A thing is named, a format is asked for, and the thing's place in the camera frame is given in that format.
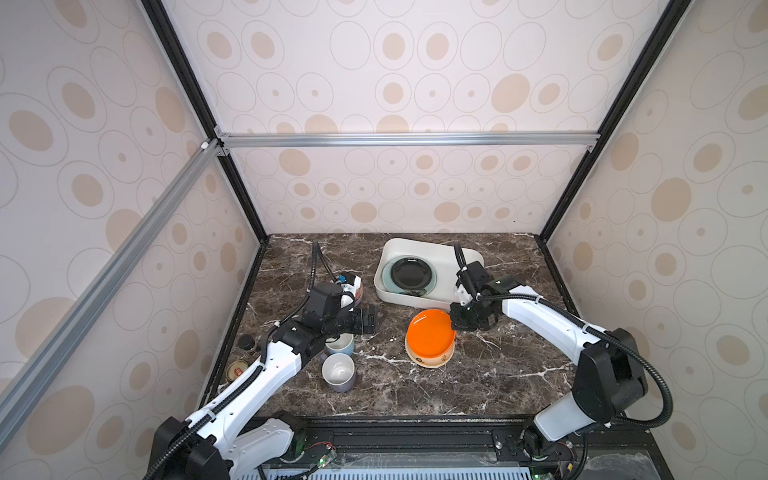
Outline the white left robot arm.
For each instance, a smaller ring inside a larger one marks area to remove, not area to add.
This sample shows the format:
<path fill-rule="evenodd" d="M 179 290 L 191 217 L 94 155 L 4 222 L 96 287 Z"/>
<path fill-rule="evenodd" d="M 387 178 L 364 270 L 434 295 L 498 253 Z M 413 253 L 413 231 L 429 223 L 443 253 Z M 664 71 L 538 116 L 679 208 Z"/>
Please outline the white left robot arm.
<path fill-rule="evenodd" d="M 146 478 L 237 479 L 287 453 L 299 420 L 281 414 L 246 426 L 327 340 L 375 332 L 376 311 L 361 307 L 362 297 L 362 279 L 348 272 L 311 287 L 298 310 L 268 331 L 258 360 L 243 374 L 185 420 L 170 417 L 158 427 Z"/>

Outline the black plate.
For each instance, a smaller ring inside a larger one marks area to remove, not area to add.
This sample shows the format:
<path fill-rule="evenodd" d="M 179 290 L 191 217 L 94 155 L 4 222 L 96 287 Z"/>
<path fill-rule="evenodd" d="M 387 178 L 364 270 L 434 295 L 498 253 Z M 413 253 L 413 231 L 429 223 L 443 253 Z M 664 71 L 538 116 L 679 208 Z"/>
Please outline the black plate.
<path fill-rule="evenodd" d="M 407 291 L 425 290 L 433 280 L 431 266 L 424 260 L 406 257 L 394 262 L 390 269 L 392 282 Z"/>

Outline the white plastic bin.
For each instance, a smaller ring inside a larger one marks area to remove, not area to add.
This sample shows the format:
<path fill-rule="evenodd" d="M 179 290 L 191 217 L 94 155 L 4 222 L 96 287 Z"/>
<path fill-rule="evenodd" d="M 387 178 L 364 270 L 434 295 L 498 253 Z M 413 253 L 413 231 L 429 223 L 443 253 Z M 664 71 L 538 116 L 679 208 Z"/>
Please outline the white plastic bin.
<path fill-rule="evenodd" d="M 453 246 L 393 238 L 383 247 L 375 291 L 386 303 L 448 311 L 459 301 L 459 270 Z"/>

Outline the orange plate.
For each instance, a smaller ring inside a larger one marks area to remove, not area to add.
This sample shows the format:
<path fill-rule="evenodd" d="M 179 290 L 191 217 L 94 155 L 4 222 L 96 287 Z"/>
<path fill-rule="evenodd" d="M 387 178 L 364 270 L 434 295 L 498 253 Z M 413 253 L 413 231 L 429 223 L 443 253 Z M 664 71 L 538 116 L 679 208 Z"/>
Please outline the orange plate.
<path fill-rule="evenodd" d="M 446 365 L 455 352 L 456 332 L 449 314 L 438 309 L 418 313 L 410 322 L 405 348 L 417 365 L 437 369 Z"/>

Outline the mint green floral plate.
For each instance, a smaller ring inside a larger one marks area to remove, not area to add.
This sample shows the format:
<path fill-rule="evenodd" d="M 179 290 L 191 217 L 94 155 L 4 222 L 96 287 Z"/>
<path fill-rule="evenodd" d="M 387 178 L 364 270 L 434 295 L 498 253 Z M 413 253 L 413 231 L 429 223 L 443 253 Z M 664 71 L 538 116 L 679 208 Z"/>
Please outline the mint green floral plate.
<path fill-rule="evenodd" d="M 390 293 L 425 297 L 437 285 L 437 274 L 424 259 L 400 257 L 385 265 L 382 282 Z"/>

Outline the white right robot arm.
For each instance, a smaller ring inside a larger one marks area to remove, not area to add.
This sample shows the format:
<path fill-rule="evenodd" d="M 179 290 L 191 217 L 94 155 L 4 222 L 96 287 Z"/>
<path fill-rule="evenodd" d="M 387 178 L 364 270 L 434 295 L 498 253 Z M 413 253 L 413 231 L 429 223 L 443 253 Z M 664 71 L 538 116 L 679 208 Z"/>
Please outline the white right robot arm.
<path fill-rule="evenodd" d="M 449 312 L 454 330 L 488 330 L 506 316 L 527 326 L 575 365 L 570 392 L 534 416 L 536 439 L 555 442 L 615 421 L 658 428 L 671 419 L 672 392 L 660 371 L 639 353 L 630 332 L 591 324 L 513 276 L 494 278 L 477 261 L 458 261 L 456 296 Z M 649 380 L 661 393 L 661 411 L 646 420 L 625 417 L 623 413 L 648 393 Z"/>

